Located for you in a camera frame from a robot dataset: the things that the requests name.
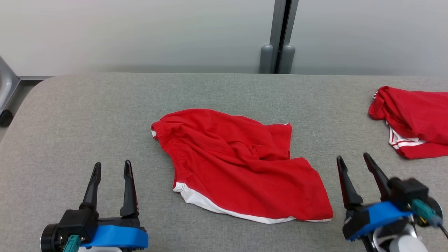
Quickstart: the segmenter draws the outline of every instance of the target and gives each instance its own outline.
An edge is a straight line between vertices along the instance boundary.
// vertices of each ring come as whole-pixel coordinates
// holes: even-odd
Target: white stripe
[[[418,137],[406,138],[400,136],[389,124],[389,144],[394,147],[394,149],[399,149],[403,146],[417,146],[426,143],[425,140],[421,140]]]
[[[185,200],[188,204],[194,204],[196,206],[202,207],[204,209],[207,209],[209,211],[215,212],[215,213],[223,213],[232,215],[238,218],[251,220],[254,222],[261,222],[266,224],[275,224],[275,223],[281,223],[281,222],[288,222],[291,220],[295,220],[294,217],[290,216],[288,218],[282,218],[282,219],[270,219],[270,218],[264,218],[264,217],[258,217],[258,216],[252,216],[248,214],[241,214],[233,211],[229,211],[226,209],[223,209],[219,206],[217,206],[215,203],[213,203],[211,200],[209,200],[206,196],[202,195],[201,193],[189,188],[185,183],[176,183],[176,186],[174,187],[173,191],[180,192],[182,198]],[[327,222],[331,219],[325,219],[325,220],[310,220],[309,222]]]

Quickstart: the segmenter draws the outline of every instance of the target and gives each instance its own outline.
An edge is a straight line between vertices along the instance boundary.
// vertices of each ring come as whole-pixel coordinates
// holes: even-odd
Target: caster wheel
[[[9,110],[3,110],[3,112],[0,114],[0,126],[1,127],[8,127],[11,122],[13,121],[13,113]]]

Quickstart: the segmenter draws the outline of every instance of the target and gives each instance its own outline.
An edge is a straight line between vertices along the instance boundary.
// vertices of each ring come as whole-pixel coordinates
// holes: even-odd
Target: gray cushioned tabletop
[[[371,96],[384,85],[448,91],[448,80],[415,77],[109,73],[48,79],[31,91],[0,143],[0,248],[39,251],[42,230],[79,206],[98,161],[98,212],[118,216],[129,159],[150,251],[364,251],[341,231],[337,155],[365,202],[379,200],[362,157],[369,152],[389,177],[413,176],[428,185],[448,213],[448,157],[404,160],[389,146],[384,122],[368,117]],[[185,203],[172,191],[173,165],[150,126],[188,108],[290,122],[291,156],[305,157],[320,173],[333,220],[267,225]],[[439,230],[418,231],[429,251],[446,251]]]

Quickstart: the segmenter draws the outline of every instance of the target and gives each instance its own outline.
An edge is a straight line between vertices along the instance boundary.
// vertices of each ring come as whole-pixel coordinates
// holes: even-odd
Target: folded red clothing
[[[290,159],[290,124],[188,109],[151,129],[174,163],[173,190],[186,203],[268,224],[333,217],[317,171],[303,157]]]
[[[384,86],[369,108],[386,120],[389,143],[409,159],[448,155],[448,92],[406,91]]]

